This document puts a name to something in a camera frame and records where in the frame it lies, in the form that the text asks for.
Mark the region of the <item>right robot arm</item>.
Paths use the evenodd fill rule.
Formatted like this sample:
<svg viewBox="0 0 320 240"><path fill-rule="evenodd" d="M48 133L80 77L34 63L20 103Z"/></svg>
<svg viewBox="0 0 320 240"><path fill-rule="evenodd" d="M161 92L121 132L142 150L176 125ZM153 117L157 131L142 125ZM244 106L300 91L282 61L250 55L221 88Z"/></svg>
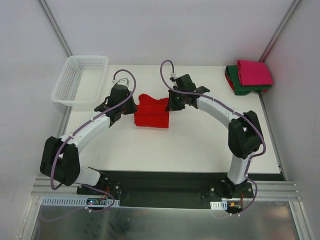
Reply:
<svg viewBox="0 0 320 240"><path fill-rule="evenodd" d="M189 105L214 117L228 130L227 144L232 153L230 168L224 182L214 192L222 198L235 198L242 193L247 180L250 162L265 147L257 114L250 110L240 113L213 97L204 86L196 87L189 74L177 77L170 74L173 87L168 90L167 112L181 111Z"/></svg>

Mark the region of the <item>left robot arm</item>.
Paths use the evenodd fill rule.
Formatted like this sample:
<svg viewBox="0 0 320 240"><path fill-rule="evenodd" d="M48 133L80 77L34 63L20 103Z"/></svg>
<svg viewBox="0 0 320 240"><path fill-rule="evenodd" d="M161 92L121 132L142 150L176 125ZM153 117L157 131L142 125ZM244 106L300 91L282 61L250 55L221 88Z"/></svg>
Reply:
<svg viewBox="0 0 320 240"><path fill-rule="evenodd" d="M93 168L82 166L81 151L100 133L108 130L122 115L134 114L137 106L126 84L115 84L90 118L73 133L45 141L40 172L61 185L88 185L96 195L103 193L106 182L102 174Z"/></svg>

